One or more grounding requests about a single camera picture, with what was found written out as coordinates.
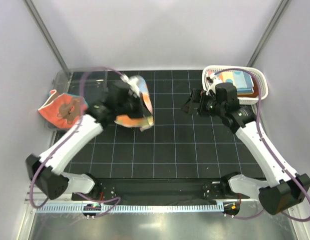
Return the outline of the peach dotted towel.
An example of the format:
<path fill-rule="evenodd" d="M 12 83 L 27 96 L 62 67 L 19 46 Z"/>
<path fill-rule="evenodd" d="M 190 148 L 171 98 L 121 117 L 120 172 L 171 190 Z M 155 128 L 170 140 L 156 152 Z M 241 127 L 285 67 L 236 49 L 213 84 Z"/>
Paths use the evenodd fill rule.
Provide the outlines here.
<path fill-rule="evenodd" d="M 141 132 L 154 125 L 153 106 L 146 81 L 140 75 L 128 77 L 123 74 L 121 80 L 130 86 L 130 92 L 136 97 L 135 109 L 130 113 L 116 117 L 115 123 L 126 128 L 139 128 Z"/>

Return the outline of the light blue dotted towel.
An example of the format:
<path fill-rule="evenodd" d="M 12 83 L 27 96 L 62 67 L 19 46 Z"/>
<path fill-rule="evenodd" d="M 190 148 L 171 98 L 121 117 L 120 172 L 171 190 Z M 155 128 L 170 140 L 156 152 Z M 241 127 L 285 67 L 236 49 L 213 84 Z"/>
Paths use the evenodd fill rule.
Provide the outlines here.
<path fill-rule="evenodd" d="M 234 71 L 224 71 L 221 73 L 215 73 L 212 71 L 208 71 L 207 74 L 208 76 L 211 75 L 212 73 L 214 73 L 218 78 L 220 78 L 224 83 L 233 83 L 235 85 L 235 81 L 234 81 L 234 75 L 233 75 Z"/>

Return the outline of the brown towel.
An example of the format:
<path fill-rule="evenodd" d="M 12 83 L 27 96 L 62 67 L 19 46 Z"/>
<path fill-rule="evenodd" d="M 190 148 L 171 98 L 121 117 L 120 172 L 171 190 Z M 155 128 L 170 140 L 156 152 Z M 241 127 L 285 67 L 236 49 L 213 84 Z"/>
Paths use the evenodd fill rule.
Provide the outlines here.
<path fill-rule="evenodd" d="M 257 86 L 257 80 L 251 76 L 246 76 L 245 83 L 247 87 L 245 88 L 238 88 L 237 94 L 239 97 L 249 97 L 255 98 L 258 96 L 259 90 Z"/>

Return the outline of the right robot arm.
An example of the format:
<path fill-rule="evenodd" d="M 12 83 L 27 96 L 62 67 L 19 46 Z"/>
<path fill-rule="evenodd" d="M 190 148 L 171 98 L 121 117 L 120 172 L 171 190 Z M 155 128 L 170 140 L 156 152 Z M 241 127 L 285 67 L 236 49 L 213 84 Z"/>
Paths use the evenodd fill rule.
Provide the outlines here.
<path fill-rule="evenodd" d="M 260 202 L 263 209 L 276 215 L 304 199 L 310 187 L 310 177 L 299 174 L 279 154 L 264 133 L 257 115 L 247 106 L 241 106 L 236 87 L 219 83 L 214 90 L 193 89 L 182 110 L 196 111 L 201 117 L 219 117 L 222 123 L 248 148 L 265 180 L 257 180 L 238 172 L 221 178 L 220 192 L 225 198 L 241 194 Z"/>

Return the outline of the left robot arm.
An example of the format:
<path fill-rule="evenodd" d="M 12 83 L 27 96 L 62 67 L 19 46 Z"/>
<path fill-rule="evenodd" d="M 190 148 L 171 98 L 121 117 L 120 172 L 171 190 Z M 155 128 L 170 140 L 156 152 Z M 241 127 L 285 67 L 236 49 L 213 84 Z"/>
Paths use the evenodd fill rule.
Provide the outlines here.
<path fill-rule="evenodd" d="M 79 97 L 79 115 L 67 132 L 40 155 L 29 155 L 26 169 L 30 188 L 37 187 L 48 200 L 76 193 L 89 200 L 100 196 L 100 183 L 89 173 L 67 173 L 65 168 L 79 151 L 114 123 L 141 131 L 152 127 L 153 108 L 148 86 L 140 76 L 116 80 L 100 97 L 84 105 Z"/>

